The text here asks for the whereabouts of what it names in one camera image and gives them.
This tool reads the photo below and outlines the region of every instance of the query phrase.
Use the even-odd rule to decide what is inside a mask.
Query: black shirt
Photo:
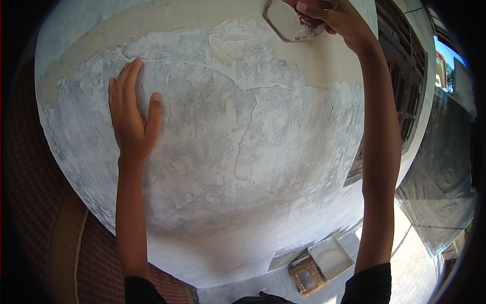
[[[381,264],[370,269],[363,270],[346,282],[341,304],[390,302],[392,294],[392,275],[390,263]],[[262,303],[261,297],[246,297],[244,303]],[[127,304],[167,304],[164,298],[157,292],[154,284],[139,277],[125,278],[125,302]]]

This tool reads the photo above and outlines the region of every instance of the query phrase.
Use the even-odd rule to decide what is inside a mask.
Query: window
[[[376,0],[378,41],[392,78],[393,95],[400,124],[402,154],[408,151],[422,108],[425,52],[405,16],[391,0]],[[360,180],[363,145],[360,144],[344,187]]]

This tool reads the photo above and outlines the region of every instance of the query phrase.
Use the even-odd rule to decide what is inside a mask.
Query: white wall
[[[220,285],[264,273],[274,257],[361,219],[361,182],[342,185],[363,134],[364,92],[359,61],[341,37],[284,43],[262,17],[267,0],[138,3],[66,0],[36,50],[51,151],[110,231],[119,151],[106,88],[135,56],[144,60],[142,116],[153,91],[167,113],[143,177],[151,263],[196,287]],[[352,3],[377,35],[374,1]],[[434,41],[414,14],[407,17],[417,18],[433,74],[399,181],[434,91]]]
[[[476,117],[476,105],[474,103],[474,91],[472,90],[472,77],[469,70],[456,58],[454,58],[454,93],[453,99],[465,108],[471,116]]]

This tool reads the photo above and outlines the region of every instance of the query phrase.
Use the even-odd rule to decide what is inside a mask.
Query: small stool
[[[297,275],[303,270],[307,271],[312,277],[313,284],[309,288],[305,288]],[[297,264],[294,268],[290,269],[289,275],[294,278],[299,288],[299,293],[304,297],[307,297],[326,286],[326,278],[321,274],[321,271],[310,256]]]

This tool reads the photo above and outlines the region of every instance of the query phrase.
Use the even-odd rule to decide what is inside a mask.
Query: right hand
[[[335,35],[340,34],[346,45],[357,55],[364,49],[378,43],[375,35],[356,11],[349,0],[321,1],[320,9],[303,3],[297,3],[296,10],[327,24],[326,31]]]

